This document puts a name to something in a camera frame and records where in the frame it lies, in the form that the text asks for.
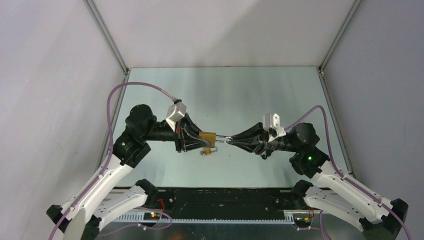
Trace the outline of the left aluminium frame post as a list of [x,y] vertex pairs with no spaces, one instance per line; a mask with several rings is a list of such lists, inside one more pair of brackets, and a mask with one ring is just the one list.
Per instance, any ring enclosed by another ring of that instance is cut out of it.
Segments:
[[88,12],[90,13],[94,23],[96,24],[97,28],[99,29],[100,34],[102,35],[106,45],[108,46],[109,50],[111,51],[114,59],[116,60],[120,70],[123,72],[124,75],[127,75],[129,72],[129,67],[126,64],[118,45],[116,44],[97,4],[94,0],[84,0],[83,1]]

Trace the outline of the small closed brass padlock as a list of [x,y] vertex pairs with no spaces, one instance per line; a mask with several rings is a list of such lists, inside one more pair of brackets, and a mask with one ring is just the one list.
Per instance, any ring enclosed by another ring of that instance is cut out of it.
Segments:
[[218,151],[218,147],[205,147],[200,151],[201,156],[209,156]]

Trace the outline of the aluminium frame post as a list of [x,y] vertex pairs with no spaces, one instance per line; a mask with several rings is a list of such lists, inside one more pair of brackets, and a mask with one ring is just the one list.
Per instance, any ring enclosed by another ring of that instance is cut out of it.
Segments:
[[358,10],[360,9],[361,5],[363,4],[363,0],[354,0],[352,5],[349,8],[348,13],[346,14],[345,18],[343,19],[339,29],[336,32],[336,35],[334,39],[332,40],[328,50],[326,51],[320,65],[318,66],[318,72],[321,77],[325,74],[325,69],[331,60],[335,50],[337,49],[338,45],[342,41],[342,38],[346,34],[348,27],[350,26],[352,20],[356,16]]
[[123,72],[124,75],[127,75],[129,72],[129,67],[126,64],[118,45],[116,44],[97,4],[94,0],[84,0],[83,1],[88,12],[90,13],[94,23],[96,24],[97,28],[99,29],[100,34],[102,35],[106,45],[108,46],[109,50],[111,51],[114,59],[116,60],[120,70]]

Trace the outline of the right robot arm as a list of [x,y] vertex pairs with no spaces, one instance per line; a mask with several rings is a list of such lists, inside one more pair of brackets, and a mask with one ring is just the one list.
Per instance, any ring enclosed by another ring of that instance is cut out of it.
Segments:
[[262,123],[229,138],[229,144],[261,156],[275,151],[293,152],[294,171],[311,181],[299,180],[291,190],[291,204],[331,214],[357,228],[367,240],[394,240],[401,231],[408,204],[390,200],[344,173],[317,148],[320,138],[311,123],[299,123],[282,136]]

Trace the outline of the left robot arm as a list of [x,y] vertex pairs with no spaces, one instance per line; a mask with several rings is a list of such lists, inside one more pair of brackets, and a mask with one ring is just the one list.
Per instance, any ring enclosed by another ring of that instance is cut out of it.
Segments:
[[125,119],[124,131],[112,142],[107,157],[88,182],[66,203],[47,209],[54,231],[93,240],[110,222],[134,208],[162,209],[158,189],[147,179],[138,180],[117,198],[107,201],[105,197],[151,151],[149,141],[173,142],[179,153],[213,148],[214,142],[201,133],[182,102],[171,105],[163,121],[157,120],[148,105],[136,105]]

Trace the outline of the right aluminium frame post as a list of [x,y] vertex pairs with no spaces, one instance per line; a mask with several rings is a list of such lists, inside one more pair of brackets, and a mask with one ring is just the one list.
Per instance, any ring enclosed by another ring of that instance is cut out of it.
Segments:
[[331,60],[335,50],[337,49],[338,45],[342,41],[342,38],[346,34],[348,27],[350,26],[352,20],[356,16],[358,10],[360,9],[361,5],[363,4],[363,0],[354,0],[352,5],[349,8],[348,13],[346,14],[345,18],[343,19],[339,29],[336,32],[336,35],[334,39],[332,40],[328,50],[326,51],[320,65],[318,66],[318,72],[321,77],[325,74],[325,69]]

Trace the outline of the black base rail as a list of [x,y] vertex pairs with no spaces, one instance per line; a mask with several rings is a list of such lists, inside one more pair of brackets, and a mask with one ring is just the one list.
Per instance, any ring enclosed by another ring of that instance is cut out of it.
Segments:
[[174,220],[285,220],[289,211],[311,213],[290,188],[160,187],[144,204]]

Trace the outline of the large brass padlock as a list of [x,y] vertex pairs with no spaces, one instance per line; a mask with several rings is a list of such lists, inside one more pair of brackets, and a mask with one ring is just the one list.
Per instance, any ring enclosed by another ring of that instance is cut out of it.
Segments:
[[225,143],[226,144],[233,139],[231,136],[218,135],[215,132],[205,132],[205,131],[200,131],[199,136],[202,139],[206,140],[209,143],[209,146],[211,148],[214,148],[216,143]]

